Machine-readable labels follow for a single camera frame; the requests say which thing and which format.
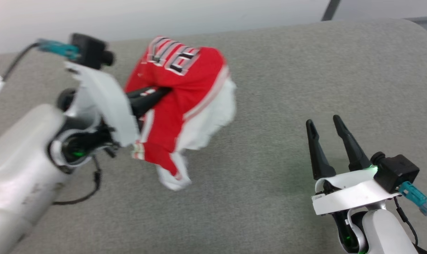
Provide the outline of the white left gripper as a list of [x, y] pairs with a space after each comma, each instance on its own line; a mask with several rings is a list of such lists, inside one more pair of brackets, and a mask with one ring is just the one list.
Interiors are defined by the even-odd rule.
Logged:
[[125, 94], [111, 74], [72, 62], [65, 67], [79, 87], [66, 89], [58, 98], [66, 118], [59, 147], [127, 147], [138, 137], [136, 117], [172, 91], [148, 86]]

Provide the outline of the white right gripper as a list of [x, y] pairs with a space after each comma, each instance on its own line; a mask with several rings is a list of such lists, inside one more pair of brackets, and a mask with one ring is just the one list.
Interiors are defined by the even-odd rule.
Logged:
[[[370, 168], [372, 163], [346, 127], [339, 115], [333, 116], [337, 134], [344, 143], [351, 172], [336, 175], [330, 166], [319, 142], [319, 134], [311, 119], [306, 121], [306, 130], [310, 160], [316, 195], [312, 196], [316, 215], [324, 215], [342, 210], [358, 208], [400, 195], [399, 192], [388, 193], [374, 179], [377, 168]], [[323, 185], [330, 183], [339, 190], [322, 194]]]

